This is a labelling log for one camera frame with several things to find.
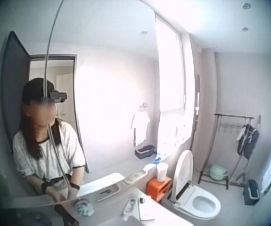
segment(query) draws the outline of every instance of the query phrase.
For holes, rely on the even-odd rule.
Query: dark door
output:
[[[1,107],[10,144],[18,132],[24,85],[28,82],[30,55],[16,34],[9,33],[1,73]]]

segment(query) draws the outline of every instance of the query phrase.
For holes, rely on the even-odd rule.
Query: toilet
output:
[[[162,205],[192,223],[210,220],[221,209],[219,200],[206,190],[192,185],[193,154],[184,151],[176,166],[173,187],[162,201]]]

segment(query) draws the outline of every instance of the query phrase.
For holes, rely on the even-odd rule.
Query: toilet lid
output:
[[[173,188],[171,200],[176,202],[176,196],[182,188],[192,180],[193,177],[193,154],[191,151],[184,151],[178,159],[175,175],[173,179]]]

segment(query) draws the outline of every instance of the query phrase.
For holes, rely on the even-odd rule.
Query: towel rack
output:
[[[202,176],[205,176],[205,177],[209,177],[210,178],[210,175],[207,175],[207,174],[204,174],[204,171],[206,169],[206,166],[207,166],[207,163],[208,163],[208,160],[210,158],[210,155],[211,155],[211,152],[213,150],[213,145],[214,145],[214,142],[215,142],[215,138],[216,138],[216,134],[217,134],[217,129],[218,129],[218,126],[219,124],[221,123],[221,119],[222,117],[230,117],[230,118],[242,118],[245,120],[245,124],[246,124],[246,120],[248,120],[248,124],[251,124],[252,120],[254,120],[255,118],[252,117],[252,116],[246,116],[246,115],[235,115],[235,114],[219,114],[219,113],[215,113],[215,123],[214,123],[214,128],[213,128],[213,133],[212,133],[212,139],[211,139],[211,143],[210,143],[210,146],[209,146],[209,150],[208,150],[208,153],[207,153],[207,156],[206,156],[206,159],[205,159],[205,162],[203,164],[203,167],[202,167],[202,170],[200,171],[200,175],[199,175],[199,180],[198,180],[198,184],[200,184],[201,181],[205,181],[205,182],[208,182],[208,183],[213,183],[213,184],[217,184],[217,185],[223,185],[223,186],[226,186],[226,190],[229,189],[229,184],[230,184],[230,179],[232,178],[232,176],[234,175],[239,163],[240,163],[240,160],[243,156],[240,155],[232,173],[230,176],[226,176],[225,177],[225,183],[220,183],[220,182],[215,182],[215,181],[209,181],[209,180],[204,180],[202,179]]]

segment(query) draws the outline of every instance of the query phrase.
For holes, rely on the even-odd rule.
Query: woman's hand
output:
[[[54,202],[61,202],[66,200],[66,198],[52,186],[48,186],[45,193],[52,197]]]

